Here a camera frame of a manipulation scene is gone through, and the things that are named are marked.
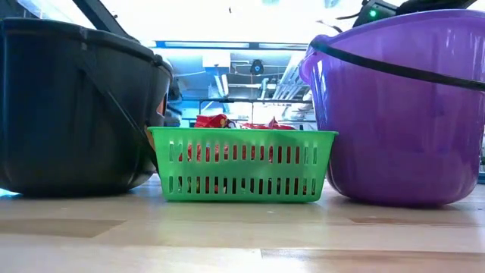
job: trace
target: purple bucket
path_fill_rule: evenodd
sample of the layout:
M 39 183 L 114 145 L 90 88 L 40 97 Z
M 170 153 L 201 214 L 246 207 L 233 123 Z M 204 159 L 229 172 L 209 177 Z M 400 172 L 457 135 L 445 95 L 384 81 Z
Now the purple bucket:
M 315 40 L 347 52 L 485 81 L 485 14 L 430 11 Z M 436 206 L 477 184 L 485 94 L 363 68 L 309 48 L 319 130 L 338 131 L 328 179 L 344 196 L 392 206 Z

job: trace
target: bucket handle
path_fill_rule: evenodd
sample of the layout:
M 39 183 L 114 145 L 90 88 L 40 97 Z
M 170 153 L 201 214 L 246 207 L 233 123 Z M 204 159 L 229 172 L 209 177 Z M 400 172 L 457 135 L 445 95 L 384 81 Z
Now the bucket handle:
M 88 57 L 82 55 L 78 58 L 77 65 L 78 68 L 86 74 L 86 76 L 92 81 L 94 84 L 94 89 L 102 96 L 102 98 L 107 102 L 109 107 L 109 111 L 114 113 L 115 115 L 119 116 L 121 119 L 125 120 L 125 123 L 131 128 L 131 132 L 136 141 L 140 144 L 141 148 L 148 153 L 152 164 L 155 166 L 157 174 L 160 174 L 158 170 L 158 161 L 157 155 L 155 150 L 152 148 L 152 145 L 149 142 L 148 137 L 146 136 L 145 132 L 138 127 L 136 121 L 130 115 L 128 110 L 119 103 L 119 101 L 114 96 L 113 92 L 109 85 L 102 80 L 102 74 L 99 72 L 99 69 L 95 69 L 88 60 Z
M 311 41 L 310 46 L 319 52 L 323 52 L 329 56 L 338 58 L 341 61 L 346 61 L 351 64 L 366 67 L 375 71 L 384 72 L 400 77 L 407 77 L 414 80 L 423 80 L 430 83 L 439 83 L 448 86 L 461 87 L 472 91 L 485 92 L 485 83 L 480 81 L 446 76 L 444 74 L 424 71 L 417 68 L 406 67 L 402 65 L 391 64 L 385 61 L 378 61 L 371 58 L 362 57 L 360 55 L 355 55 L 341 49 L 336 49 L 332 46 L 329 46 L 325 42 L 320 42 L 316 39 Z

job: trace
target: black bucket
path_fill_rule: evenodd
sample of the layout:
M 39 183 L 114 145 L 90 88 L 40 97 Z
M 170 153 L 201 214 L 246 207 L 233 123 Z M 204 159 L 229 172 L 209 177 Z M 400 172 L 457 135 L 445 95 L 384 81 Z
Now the black bucket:
M 137 138 L 148 143 L 144 128 L 163 124 L 156 109 L 172 70 L 159 55 L 104 31 L 7 19 L 0 64 L 1 188 L 112 194 L 154 173 L 154 153 Z

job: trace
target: red candy wrapper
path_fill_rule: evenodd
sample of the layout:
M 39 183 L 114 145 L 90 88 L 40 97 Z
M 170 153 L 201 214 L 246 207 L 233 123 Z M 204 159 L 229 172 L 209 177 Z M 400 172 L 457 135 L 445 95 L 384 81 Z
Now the red candy wrapper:
M 197 127 L 197 128 L 240 128 L 240 129 L 259 129 L 259 130 L 295 130 L 294 127 L 291 127 L 291 126 L 288 126 L 288 125 L 283 125 L 283 124 L 278 124 L 278 122 L 276 121 L 275 118 L 273 118 L 270 121 L 270 123 L 266 124 L 266 125 L 257 125 L 257 124 L 250 124 L 250 123 L 238 124 L 238 123 L 228 119 L 227 116 L 224 115 L 224 114 L 220 114 L 220 115 L 216 115 L 216 116 L 199 115 L 199 116 L 197 116 L 195 127 Z M 228 149 L 229 149 L 228 146 L 224 146 L 224 160 L 228 160 L 228 156 L 229 156 Z M 281 163 L 282 147 L 278 147 L 278 149 L 279 149 L 278 163 Z M 214 150 L 215 150 L 215 161 L 219 162 L 219 159 L 220 159 L 219 145 L 215 146 Z M 299 163 L 299 152 L 300 152 L 299 149 L 296 149 L 296 164 Z M 188 160 L 191 161 L 192 160 L 192 145 L 189 145 L 188 150 L 187 150 L 187 155 L 188 155 L 188 157 L 187 157 Z M 233 147 L 233 157 L 234 157 L 234 159 L 236 159 L 236 155 L 237 155 L 237 147 L 234 146 Z M 261 147 L 260 155 L 261 155 L 260 160 L 264 160 L 264 147 Z M 196 160 L 198 162 L 200 162 L 201 157 L 202 157 L 202 148 L 201 148 L 200 145 L 197 145 L 197 158 L 196 158 Z M 209 162 L 210 158 L 211 158 L 210 148 L 205 147 L 205 161 Z M 255 158 L 255 147 L 253 146 L 253 147 L 251 147 L 251 159 L 254 159 L 254 158 Z M 183 160 L 183 156 L 180 155 L 179 156 L 179 162 L 181 162 L 182 160 Z M 246 160 L 246 146 L 242 147 L 242 160 Z M 273 161 L 273 147 L 270 147 L 270 149 L 269 149 L 269 161 L 270 162 Z M 281 191 L 280 182 L 281 182 L 280 179 L 278 179 L 278 181 L 277 181 L 277 193 Z M 197 178 L 196 183 L 197 183 L 196 191 L 197 191 L 197 193 L 200 193 L 200 183 L 201 183 L 201 181 L 200 181 L 199 177 Z M 268 193 L 270 193 L 271 192 L 271 180 L 269 180 L 268 183 L 269 183 L 268 184 Z M 247 190 L 250 190 L 252 193 L 254 193 L 254 190 L 259 190 L 259 193 L 262 193 L 263 183 L 260 183 L 259 189 L 255 189 L 254 181 L 251 181 L 251 183 L 249 183 L 249 181 L 243 182 L 242 187 L 246 187 L 246 184 L 248 185 Z M 206 193 L 208 193 L 208 189 L 209 189 L 209 179 L 207 177 L 205 179 L 205 191 L 206 191 Z M 219 187 L 219 181 L 216 177 L 215 185 L 214 185 L 214 191 L 215 191 L 215 193 L 218 193 L 219 190 L 221 190 L 221 188 Z M 223 182 L 222 190 L 225 193 L 227 192 L 227 181 Z M 295 193 L 297 193 L 298 179 L 295 179 L 295 189 L 294 190 L 295 190 Z M 289 194 L 289 191 L 290 191 L 289 183 L 286 183 L 286 189 L 285 189 L 286 194 Z M 303 193 L 306 194 L 306 186 L 303 187 Z

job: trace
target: green basket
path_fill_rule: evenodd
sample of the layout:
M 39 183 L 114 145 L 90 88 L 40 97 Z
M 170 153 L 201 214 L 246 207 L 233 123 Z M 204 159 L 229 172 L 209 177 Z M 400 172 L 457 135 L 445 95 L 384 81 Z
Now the green basket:
M 336 135 L 296 130 L 149 130 L 164 198 L 173 201 L 317 201 Z

